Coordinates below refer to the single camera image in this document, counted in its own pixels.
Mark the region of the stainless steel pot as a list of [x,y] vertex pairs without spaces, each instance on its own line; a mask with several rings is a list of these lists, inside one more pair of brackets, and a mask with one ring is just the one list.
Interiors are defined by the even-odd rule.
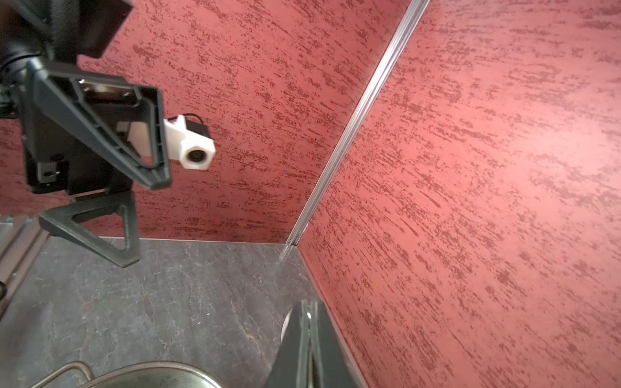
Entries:
[[214,377],[198,368],[175,361],[150,361],[129,365],[108,372],[98,378],[81,361],[63,365],[34,384],[32,388],[46,387],[61,375],[77,371],[86,380],[81,387],[223,387]]

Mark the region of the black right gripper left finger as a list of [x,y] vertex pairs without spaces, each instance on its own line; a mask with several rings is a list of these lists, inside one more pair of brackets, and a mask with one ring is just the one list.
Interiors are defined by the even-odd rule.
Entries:
[[286,315],[277,358],[265,387],[308,387],[311,350],[308,313],[308,301],[302,301]]

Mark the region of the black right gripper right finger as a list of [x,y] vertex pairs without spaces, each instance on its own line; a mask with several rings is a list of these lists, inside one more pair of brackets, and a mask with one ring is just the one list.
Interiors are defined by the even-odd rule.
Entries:
[[320,301],[310,302],[310,360],[308,366],[309,387],[354,387],[339,339],[329,317],[328,310]]

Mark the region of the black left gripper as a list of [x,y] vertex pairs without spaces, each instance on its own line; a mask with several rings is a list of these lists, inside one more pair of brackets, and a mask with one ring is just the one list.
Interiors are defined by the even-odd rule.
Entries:
[[[170,186],[160,91],[78,65],[81,55],[103,56],[133,9],[131,1],[1,3],[1,117],[19,121],[35,194]],[[121,121],[147,124],[152,165],[116,134]],[[92,192],[38,218],[51,235],[120,268],[141,258],[131,191]]]

